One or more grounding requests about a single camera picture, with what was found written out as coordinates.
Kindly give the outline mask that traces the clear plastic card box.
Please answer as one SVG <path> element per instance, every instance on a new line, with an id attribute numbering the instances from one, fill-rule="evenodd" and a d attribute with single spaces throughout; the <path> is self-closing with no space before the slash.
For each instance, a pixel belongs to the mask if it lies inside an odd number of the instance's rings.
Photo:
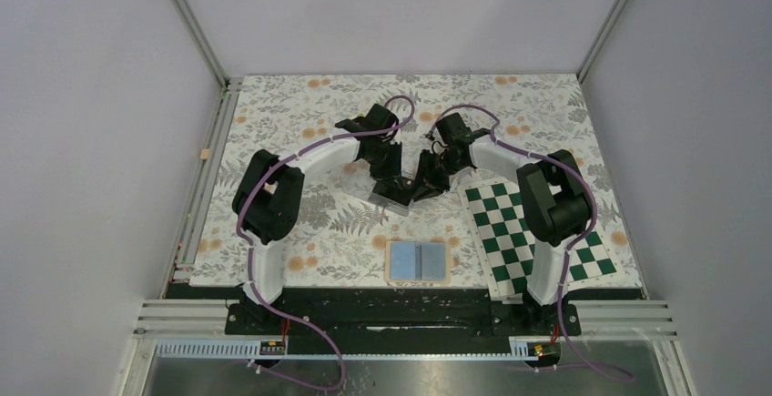
<path id="1" fill-rule="evenodd" d="M 411 183 L 410 174 L 396 182 L 376 180 L 371 176 L 371 165 L 363 159 L 344 164 L 339 179 L 339 187 L 345 194 L 404 217 L 411 211 L 412 202 L 405 192 Z"/>

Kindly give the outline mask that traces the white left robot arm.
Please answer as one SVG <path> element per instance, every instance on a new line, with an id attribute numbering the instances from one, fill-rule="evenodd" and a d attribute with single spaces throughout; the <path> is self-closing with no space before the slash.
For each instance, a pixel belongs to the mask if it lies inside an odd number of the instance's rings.
<path id="1" fill-rule="evenodd" d="M 411 180 L 401 173 L 401 144 L 396 136 L 412 117 L 398 118 L 375 104 L 364 116 L 344 119 L 325 137 L 283 157 L 265 149 L 249 162 L 232 209 L 237 234 L 248 245 L 247 279 L 241 306 L 248 322 L 270 333 L 282 321 L 276 300 L 284 285 L 284 239 L 296 225 L 304 185 L 327 171 L 358 160 L 370 166 L 375 185 L 368 202 L 406 215 Z"/>

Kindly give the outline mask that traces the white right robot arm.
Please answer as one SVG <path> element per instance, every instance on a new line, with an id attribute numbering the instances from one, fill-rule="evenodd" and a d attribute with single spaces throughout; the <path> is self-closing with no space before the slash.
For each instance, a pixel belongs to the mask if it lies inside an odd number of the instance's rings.
<path id="1" fill-rule="evenodd" d="M 483 168 L 514 182 L 524 221 L 535 237 L 535 261 L 523 294 L 522 320 L 530 332 L 544 334 L 564 322 L 564 289 L 570 252 L 597 221 L 597 203 L 572 154 L 545 155 L 498 138 L 493 128 L 472 130 L 460 114 L 446 111 L 430 128 L 430 140 L 444 148 L 424 150 L 412 181 L 415 201 L 449 191 L 451 178 L 466 168 Z"/>

